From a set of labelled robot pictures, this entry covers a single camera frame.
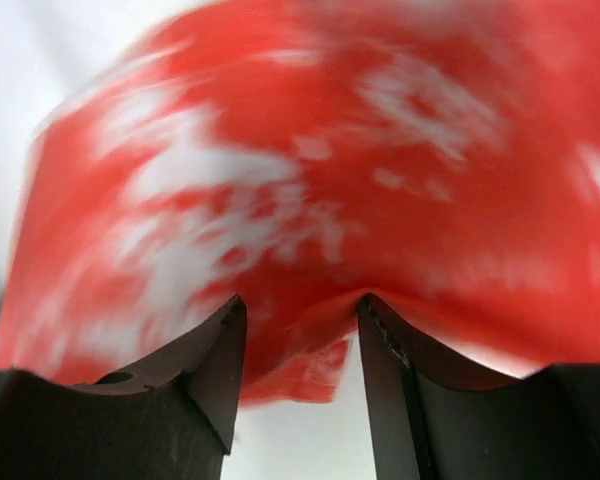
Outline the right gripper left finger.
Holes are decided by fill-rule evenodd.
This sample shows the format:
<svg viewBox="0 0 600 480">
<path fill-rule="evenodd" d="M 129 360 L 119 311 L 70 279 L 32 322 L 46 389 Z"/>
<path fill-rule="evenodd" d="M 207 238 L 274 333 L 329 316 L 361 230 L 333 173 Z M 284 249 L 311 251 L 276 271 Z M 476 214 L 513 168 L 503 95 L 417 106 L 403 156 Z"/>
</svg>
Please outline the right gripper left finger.
<svg viewBox="0 0 600 480">
<path fill-rule="evenodd" d="M 0 370 L 0 479 L 217 479 L 230 453 L 246 307 L 93 384 Z"/>
</svg>

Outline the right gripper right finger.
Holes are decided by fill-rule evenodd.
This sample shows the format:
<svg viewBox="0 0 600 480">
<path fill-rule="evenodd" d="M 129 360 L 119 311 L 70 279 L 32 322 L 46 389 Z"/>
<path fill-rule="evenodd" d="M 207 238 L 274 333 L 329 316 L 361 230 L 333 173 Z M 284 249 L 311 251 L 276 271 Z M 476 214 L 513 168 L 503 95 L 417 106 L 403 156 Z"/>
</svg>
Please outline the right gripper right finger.
<svg viewBox="0 0 600 480">
<path fill-rule="evenodd" d="M 379 479 L 600 479 L 600 364 L 518 379 L 423 333 L 375 295 L 357 315 Z"/>
</svg>

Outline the red white patterned trousers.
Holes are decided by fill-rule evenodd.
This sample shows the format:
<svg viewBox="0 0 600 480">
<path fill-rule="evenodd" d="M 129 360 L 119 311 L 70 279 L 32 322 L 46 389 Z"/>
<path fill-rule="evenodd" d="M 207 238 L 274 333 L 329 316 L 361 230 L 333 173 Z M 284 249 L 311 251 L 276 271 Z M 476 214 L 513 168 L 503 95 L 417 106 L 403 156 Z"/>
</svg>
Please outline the red white patterned trousers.
<svg viewBox="0 0 600 480">
<path fill-rule="evenodd" d="M 249 310 L 242 398 L 328 402 L 372 292 L 600 362 L 600 1 L 221 1 L 33 145 L 0 368 L 94 381 Z"/>
</svg>

